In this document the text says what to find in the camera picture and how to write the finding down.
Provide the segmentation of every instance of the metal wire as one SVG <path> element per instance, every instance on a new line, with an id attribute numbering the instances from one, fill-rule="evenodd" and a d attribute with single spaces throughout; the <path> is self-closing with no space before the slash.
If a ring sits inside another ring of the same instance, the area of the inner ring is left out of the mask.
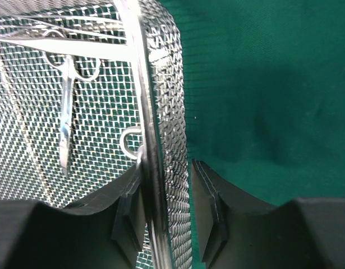
<path id="1" fill-rule="evenodd" d="M 9 17 L 24 12 L 50 16 L 42 20 L 66 29 L 67 38 L 124 44 L 126 39 L 121 23 L 99 24 L 77 17 L 120 21 L 111 4 L 97 3 L 33 0 L 9 4 L 0 1 L 0 16 L 5 16 L 0 17 L 0 35 L 41 35 L 43 29 L 33 27 L 37 22 Z M 139 3 L 153 70 L 174 265 L 191 268 L 180 33 L 172 16 L 158 2 Z M 111 38 L 73 33 L 69 29 L 95 31 Z M 62 55 L 50 57 L 55 63 L 62 61 Z M 117 178 L 134 163 L 118 146 L 121 132 L 129 126 L 139 125 L 128 62 L 102 61 L 100 75 L 95 81 L 75 82 L 72 164 L 66 179 L 59 167 L 58 156 L 61 74 L 44 62 L 41 52 L 9 44 L 0 44 L 0 61 L 5 68 L 5 75 L 0 68 L 0 199 L 36 199 L 63 207 Z M 76 62 L 81 75 L 90 75 L 93 71 L 95 62 L 92 59 L 80 57 Z M 130 136 L 128 142 L 137 151 L 141 136 Z M 139 254 L 136 268 L 152 267 L 149 238 L 145 233 L 144 249 Z"/>

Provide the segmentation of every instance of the wire mesh basket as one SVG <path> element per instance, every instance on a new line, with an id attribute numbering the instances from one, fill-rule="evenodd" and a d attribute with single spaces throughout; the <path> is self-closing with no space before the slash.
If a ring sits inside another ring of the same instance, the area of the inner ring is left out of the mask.
<path id="1" fill-rule="evenodd" d="M 143 30 L 128 20 L 132 17 Z M 0 42 L 0 200 L 34 199 L 62 208 L 124 173 L 143 144 L 160 156 L 160 162 L 152 161 L 146 153 L 148 165 L 157 167 L 150 176 L 164 188 L 164 197 L 157 199 L 167 206 L 171 266 L 191 268 L 182 48 L 172 16 L 155 0 L 0 1 L 0 37 L 41 38 L 47 31 L 64 39 L 128 46 L 137 57 L 73 58 L 81 77 L 96 69 L 98 76 L 73 82 L 66 176 L 59 153 L 64 74 L 49 62 L 59 66 L 67 58 Z M 144 56 L 148 68 L 136 69 Z M 146 89 L 144 82 L 150 85 Z M 121 136 L 129 128 L 142 133 L 128 132 L 124 148 Z M 154 135 L 151 143 L 148 136 Z M 151 192 L 159 195 L 153 184 Z M 161 267 L 154 248 L 159 243 L 154 236 L 149 242 L 146 228 L 136 268 L 152 268 L 153 252 L 155 267 Z"/>

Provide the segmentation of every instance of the scissor handle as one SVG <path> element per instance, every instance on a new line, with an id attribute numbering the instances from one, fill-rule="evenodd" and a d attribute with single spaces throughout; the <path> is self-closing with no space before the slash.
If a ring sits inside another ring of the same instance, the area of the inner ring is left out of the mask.
<path id="1" fill-rule="evenodd" d="M 64 38 L 65 36 L 58 30 L 55 30 L 55 29 L 49 29 L 47 31 L 45 31 L 43 33 L 43 37 L 46 37 L 48 34 L 50 33 L 55 33 L 57 35 L 59 35 L 60 37 Z M 47 56 L 47 53 L 46 52 L 43 52 L 43 58 L 45 59 L 46 63 L 48 65 L 50 65 L 51 67 L 55 68 L 55 69 L 58 69 L 59 71 L 61 72 L 65 72 L 66 68 L 65 68 L 65 64 L 67 62 L 67 57 L 72 57 L 71 55 L 66 55 L 64 58 L 64 61 L 61 63 L 61 64 L 55 64 L 53 63 L 49 57 Z M 78 73 L 78 71 L 76 70 L 75 68 L 75 74 L 74 74 L 74 77 L 77 78 L 78 80 L 81 80 L 81 81 L 85 81 L 85 82 L 90 82 L 92 80 L 95 80 L 99 74 L 100 74 L 100 66 L 101 66 L 101 60 L 100 59 L 95 59 L 96 60 L 96 66 L 95 66 L 95 71 L 94 73 L 89 76 L 89 77 L 83 77 L 82 75 L 80 75 Z"/>
<path id="2" fill-rule="evenodd" d="M 140 134 L 141 134 L 141 127 L 132 126 L 132 127 L 128 127 L 125 130 L 123 130 L 123 132 L 121 133 L 121 136 L 120 136 L 120 143 L 119 143 L 120 148 L 121 148 L 122 152 L 132 160 L 137 160 L 137 153 L 133 152 L 132 150 L 130 150 L 128 148 L 126 138 L 129 135 L 140 135 Z"/>

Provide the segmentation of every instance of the green fabric background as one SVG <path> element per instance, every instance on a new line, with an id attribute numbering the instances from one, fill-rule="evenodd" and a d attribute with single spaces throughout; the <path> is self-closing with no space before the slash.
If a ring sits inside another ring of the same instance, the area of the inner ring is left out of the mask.
<path id="1" fill-rule="evenodd" d="M 189 158 L 275 205 L 345 196 L 345 0 L 160 2 L 181 31 Z M 192 240 L 203 268 L 195 224 Z"/>

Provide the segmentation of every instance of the metal handle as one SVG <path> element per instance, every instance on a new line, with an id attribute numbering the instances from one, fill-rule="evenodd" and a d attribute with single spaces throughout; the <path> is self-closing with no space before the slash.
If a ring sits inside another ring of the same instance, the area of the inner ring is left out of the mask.
<path id="1" fill-rule="evenodd" d="M 121 133 L 120 137 L 120 148 L 122 152 L 132 160 L 137 160 L 137 153 L 133 152 L 128 148 L 127 144 L 127 136 L 129 135 L 140 135 L 141 134 L 141 127 L 133 126 L 128 127 Z"/>

